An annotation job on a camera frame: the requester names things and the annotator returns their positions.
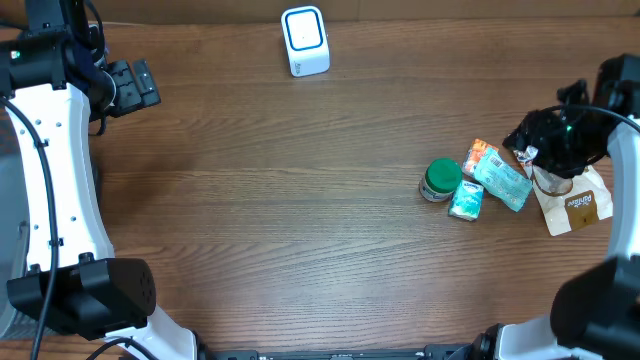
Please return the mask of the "beige snack pouch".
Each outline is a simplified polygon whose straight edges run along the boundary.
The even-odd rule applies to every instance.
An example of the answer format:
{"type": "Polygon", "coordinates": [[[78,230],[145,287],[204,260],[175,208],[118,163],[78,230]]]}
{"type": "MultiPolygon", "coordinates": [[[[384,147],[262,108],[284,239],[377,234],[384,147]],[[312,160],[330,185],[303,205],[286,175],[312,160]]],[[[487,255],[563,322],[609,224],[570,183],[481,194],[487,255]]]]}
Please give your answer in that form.
{"type": "Polygon", "coordinates": [[[540,204],[552,236],[579,230],[613,215],[613,201],[600,174],[587,166],[580,175],[561,178],[533,164],[538,150],[513,150],[540,204]]]}

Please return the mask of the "light green wipes packet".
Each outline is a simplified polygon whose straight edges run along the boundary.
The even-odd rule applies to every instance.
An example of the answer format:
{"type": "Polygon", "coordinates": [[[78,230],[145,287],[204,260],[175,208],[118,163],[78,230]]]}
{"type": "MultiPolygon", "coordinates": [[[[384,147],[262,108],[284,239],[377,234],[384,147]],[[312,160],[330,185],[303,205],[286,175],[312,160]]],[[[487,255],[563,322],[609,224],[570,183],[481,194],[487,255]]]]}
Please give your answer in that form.
{"type": "Polygon", "coordinates": [[[473,177],[514,212],[523,208],[532,190],[532,181],[508,165],[493,148],[481,157],[473,177]]]}

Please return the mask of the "small orange box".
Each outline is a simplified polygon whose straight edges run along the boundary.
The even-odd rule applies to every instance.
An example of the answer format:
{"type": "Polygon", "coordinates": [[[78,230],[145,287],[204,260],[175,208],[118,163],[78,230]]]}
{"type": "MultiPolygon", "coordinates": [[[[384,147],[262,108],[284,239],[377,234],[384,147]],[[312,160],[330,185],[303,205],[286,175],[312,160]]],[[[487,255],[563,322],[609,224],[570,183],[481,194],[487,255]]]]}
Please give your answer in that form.
{"type": "Polygon", "coordinates": [[[462,164],[462,172],[469,177],[474,177],[474,172],[478,163],[489,149],[498,151],[498,148],[496,146],[491,145],[484,140],[476,138],[472,142],[467,152],[466,158],[462,164]]]}

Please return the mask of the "small teal tissue pack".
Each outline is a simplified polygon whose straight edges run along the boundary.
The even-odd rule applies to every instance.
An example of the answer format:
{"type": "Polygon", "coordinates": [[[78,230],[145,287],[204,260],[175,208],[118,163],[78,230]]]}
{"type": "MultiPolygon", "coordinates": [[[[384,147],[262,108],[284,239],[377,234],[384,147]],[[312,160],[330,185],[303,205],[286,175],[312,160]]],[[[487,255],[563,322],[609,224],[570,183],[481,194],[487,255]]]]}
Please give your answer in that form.
{"type": "Polygon", "coordinates": [[[478,219],[484,196],[484,187],[480,184],[462,180],[453,193],[448,215],[467,221],[478,219]]]}

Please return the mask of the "green lid white jar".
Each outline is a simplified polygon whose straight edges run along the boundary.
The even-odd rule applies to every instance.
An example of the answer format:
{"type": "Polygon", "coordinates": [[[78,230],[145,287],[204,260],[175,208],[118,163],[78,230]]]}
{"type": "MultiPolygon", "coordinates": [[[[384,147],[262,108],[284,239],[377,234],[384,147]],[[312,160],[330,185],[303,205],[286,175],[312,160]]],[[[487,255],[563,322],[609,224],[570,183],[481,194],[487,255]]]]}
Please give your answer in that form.
{"type": "Polygon", "coordinates": [[[431,202],[443,202],[450,198],[463,179],[457,162],[450,158],[438,158],[430,163],[421,178],[419,191],[431,202]]]}

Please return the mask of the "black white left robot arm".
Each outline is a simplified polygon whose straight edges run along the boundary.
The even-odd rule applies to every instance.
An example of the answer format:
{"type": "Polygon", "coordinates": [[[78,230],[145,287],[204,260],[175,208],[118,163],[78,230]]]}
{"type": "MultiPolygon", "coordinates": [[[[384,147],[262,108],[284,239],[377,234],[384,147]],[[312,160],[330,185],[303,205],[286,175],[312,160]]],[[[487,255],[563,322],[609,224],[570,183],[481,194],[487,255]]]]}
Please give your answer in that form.
{"type": "Polygon", "coordinates": [[[93,3],[26,3],[28,23],[1,45],[1,104],[17,135],[28,231],[7,298],[34,321],[31,352],[47,332],[121,347],[138,359],[206,359],[198,335],[157,302],[149,265],[119,258],[105,230],[89,125],[158,105],[145,60],[107,58],[93,3]]]}

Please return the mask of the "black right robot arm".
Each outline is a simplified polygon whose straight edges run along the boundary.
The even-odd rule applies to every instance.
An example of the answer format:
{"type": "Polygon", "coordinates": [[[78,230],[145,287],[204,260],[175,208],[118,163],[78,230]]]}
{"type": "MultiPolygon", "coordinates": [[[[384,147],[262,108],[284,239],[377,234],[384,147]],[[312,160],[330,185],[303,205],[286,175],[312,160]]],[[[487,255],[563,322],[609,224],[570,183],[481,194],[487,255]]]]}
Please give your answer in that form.
{"type": "Polygon", "coordinates": [[[623,53],[560,88],[503,140],[516,171],[493,150],[475,180],[514,208],[532,193],[552,236],[610,227],[602,260],[557,290],[547,314],[496,324],[456,359],[636,359],[639,356],[639,58],[623,53]]]}

